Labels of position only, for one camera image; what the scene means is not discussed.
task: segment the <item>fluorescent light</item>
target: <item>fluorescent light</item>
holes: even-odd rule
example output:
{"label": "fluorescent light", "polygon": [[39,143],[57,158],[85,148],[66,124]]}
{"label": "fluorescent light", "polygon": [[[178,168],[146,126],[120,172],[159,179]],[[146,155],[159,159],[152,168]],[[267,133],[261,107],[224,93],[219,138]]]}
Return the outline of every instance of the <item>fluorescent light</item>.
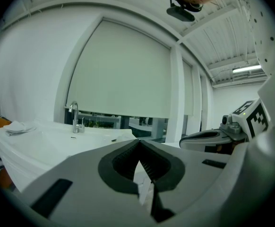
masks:
{"label": "fluorescent light", "polygon": [[260,69],[260,68],[261,68],[261,65],[238,68],[238,69],[233,69],[233,73],[247,71],[247,70],[256,70],[256,69]]}

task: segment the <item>white sink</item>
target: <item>white sink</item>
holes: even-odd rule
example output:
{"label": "white sink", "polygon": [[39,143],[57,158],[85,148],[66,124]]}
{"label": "white sink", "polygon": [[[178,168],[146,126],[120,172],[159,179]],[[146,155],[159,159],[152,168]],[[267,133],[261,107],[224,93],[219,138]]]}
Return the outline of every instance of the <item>white sink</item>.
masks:
{"label": "white sink", "polygon": [[113,144],[115,139],[136,139],[131,130],[86,127],[84,133],[74,134],[72,125],[35,124],[35,131],[13,136],[7,136],[5,129],[0,128],[0,156],[20,192],[69,156]]}

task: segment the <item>faucet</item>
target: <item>faucet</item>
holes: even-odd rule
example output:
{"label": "faucet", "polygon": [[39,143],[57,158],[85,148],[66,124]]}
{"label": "faucet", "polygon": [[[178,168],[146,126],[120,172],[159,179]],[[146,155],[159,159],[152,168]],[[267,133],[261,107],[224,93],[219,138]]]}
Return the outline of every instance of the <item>faucet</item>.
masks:
{"label": "faucet", "polygon": [[82,124],[78,124],[78,118],[79,118],[79,107],[77,105],[76,101],[73,101],[71,105],[69,106],[68,112],[72,112],[72,110],[75,110],[75,118],[72,121],[72,132],[77,134],[79,133],[79,129],[81,128],[82,133],[85,131],[85,126],[84,126],[84,117],[82,118]]}

